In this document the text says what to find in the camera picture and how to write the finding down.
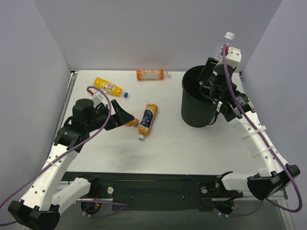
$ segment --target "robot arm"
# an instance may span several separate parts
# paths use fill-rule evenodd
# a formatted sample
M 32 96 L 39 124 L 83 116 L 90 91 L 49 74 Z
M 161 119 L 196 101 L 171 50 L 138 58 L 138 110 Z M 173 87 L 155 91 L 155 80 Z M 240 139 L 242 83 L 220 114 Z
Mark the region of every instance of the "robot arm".
M 234 68 L 229 65 L 227 65 L 227 68 L 231 79 Z M 290 179 L 274 156 L 272 156 L 270 149 L 277 152 L 278 158 L 292 177 L 295 178 L 300 174 L 296 165 L 289 165 L 278 153 L 265 132 L 266 127 L 261 125 L 253 104 L 245 94 L 237 91 L 236 85 L 231 82 L 231 88 L 235 92 L 236 99 L 257 129 L 254 129 L 240 113 L 229 91 L 223 64 L 217 64 L 213 67 L 208 88 L 210 89 L 210 98 L 213 103 L 218 104 L 217 110 L 224 115 L 227 122 L 241 136 L 258 169 L 258 172 L 254 173 L 231 172 L 223 175 L 220 182 L 222 182 L 222 186 L 226 190 L 250 191 L 257 199 L 264 200 L 284 188 Z M 269 147 L 261 139 L 259 132 L 267 139 Z
M 266 127 L 262 126 L 258 120 L 256 112 L 246 112 L 248 117 L 257 126 L 254 130 L 249 122 L 244 118 L 234 118 L 229 124 L 236 129 L 243 139 L 251 156 L 253 157 L 258 169 L 258 173 L 229 173 L 222 178 L 223 186 L 226 190 L 249 191 L 257 199 L 264 200 L 278 190 L 285 188 L 289 183 L 289 178 L 277 160 L 270 153 L 273 149 L 278 154 L 283 165 L 289 170 L 293 177 L 300 174 L 296 165 L 289 165 L 288 162 L 278 153 L 268 135 L 265 132 Z M 262 132 L 268 140 L 270 147 L 266 147 L 258 132 Z
M 124 111 L 116 100 L 112 100 L 111 103 L 116 113 L 109 119 L 105 126 L 106 130 L 134 120 L 134 117 Z M 58 131 L 54 140 L 55 146 L 52 147 L 43 168 L 49 164 L 52 166 L 36 178 L 20 201 L 12 201 L 9 206 L 9 212 L 20 224 L 34 230 L 53 230 L 60 215 L 77 199 L 84 195 L 95 196 L 98 193 L 97 177 L 84 174 L 55 194 L 65 171 L 83 146 L 76 148 L 56 162 L 54 160 L 58 158 L 56 152 L 63 153 L 77 146 L 89 138 L 90 132 L 100 129 L 108 114 L 109 109 L 103 103 L 95 107 L 94 102 L 90 99 L 80 99 L 76 102 L 72 108 L 72 116 Z

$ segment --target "white wall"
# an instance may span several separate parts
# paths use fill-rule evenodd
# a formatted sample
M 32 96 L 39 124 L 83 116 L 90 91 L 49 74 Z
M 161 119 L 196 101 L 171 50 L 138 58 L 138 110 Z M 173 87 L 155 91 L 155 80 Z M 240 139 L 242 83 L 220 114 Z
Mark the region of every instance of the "white wall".
M 0 31 L 2 202 L 41 169 L 70 71 L 32 0 L 0 1 Z M 1 223 L 12 220 L 7 206 L 0 210 Z
M 268 128 L 274 145 L 290 164 L 303 195 L 303 211 L 292 214 L 296 229 L 307 226 L 307 1 L 283 0 L 243 71 L 243 84 Z M 288 186 L 291 208 L 297 207 Z
M 72 70 L 187 70 L 226 31 L 247 63 L 282 0 L 34 0 Z

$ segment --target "clear plastic bottle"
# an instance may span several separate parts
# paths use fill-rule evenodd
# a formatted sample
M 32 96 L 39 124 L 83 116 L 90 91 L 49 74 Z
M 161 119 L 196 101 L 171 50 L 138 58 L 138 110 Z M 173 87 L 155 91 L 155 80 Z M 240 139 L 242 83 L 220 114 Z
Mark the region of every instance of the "clear plastic bottle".
M 136 76 L 139 81 L 143 80 L 162 80 L 168 76 L 168 72 L 163 69 L 138 69 Z
M 224 41 L 219 43 L 216 46 L 215 53 L 214 53 L 215 60 L 221 61 L 223 59 L 223 55 L 222 55 L 223 45 L 226 43 L 226 45 L 228 46 L 229 43 L 234 39 L 234 36 L 235 36 L 235 34 L 233 34 L 231 32 L 227 32 L 225 34 Z

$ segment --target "screw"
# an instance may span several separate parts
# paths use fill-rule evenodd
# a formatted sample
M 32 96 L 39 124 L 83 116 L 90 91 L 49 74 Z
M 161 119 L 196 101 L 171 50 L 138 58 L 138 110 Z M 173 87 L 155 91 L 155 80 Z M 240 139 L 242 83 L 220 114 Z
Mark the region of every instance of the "screw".
M 114 192 L 114 188 L 109 187 L 109 188 L 107 188 L 106 192 L 107 192 L 108 194 L 112 194 L 112 193 Z
M 202 188 L 201 188 L 201 193 L 205 194 L 205 193 L 207 193 L 207 192 L 208 192 L 208 190 L 207 190 L 205 187 L 202 187 Z

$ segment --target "cable tie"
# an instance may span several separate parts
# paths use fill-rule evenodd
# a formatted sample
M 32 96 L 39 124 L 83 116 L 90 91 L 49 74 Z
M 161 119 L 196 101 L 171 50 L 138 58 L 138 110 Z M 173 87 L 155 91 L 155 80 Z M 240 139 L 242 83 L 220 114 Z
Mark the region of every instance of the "cable tie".
M 242 139 L 249 138 L 250 136 L 253 136 L 253 135 L 255 135 L 255 134 L 259 133 L 259 132 L 262 132 L 262 131 L 264 131 L 264 130 L 266 130 L 266 129 L 267 129 L 266 126 L 261 126 L 261 127 L 259 127 L 258 129 L 256 129 L 256 130 L 254 130 L 254 131 L 252 131 L 252 132 L 250 132 L 250 133 L 247 133 L 247 134 L 243 135 L 243 136 L 242 136 Z
M 53 163 L 52 161 L 46 161 L 46 163 L 51 164 L 52 166 L 58 167 L 59 169 L 61 168 L 57 164 Z
M 267 151 L 267 150 L 273 149 L 274 147 L 275 147 L 275 146 L 272 145 L 272 146 L 270 146 L 270 147 L 268 147 L 268 148 L 266 148 L 266 149 L 261 150 L 258 154 L 261 154 L 261 153 L 263 153 L 263 152 L 265 152 L 265 151 Z
M 221 101 L 219 101 L 219 103 L 217 104 L 217 107 L 216 107 L 216 111 L 219 113 L 220 112 L 220 110 L 221 110 L 221 106 L 222 106 L 222 102 Z

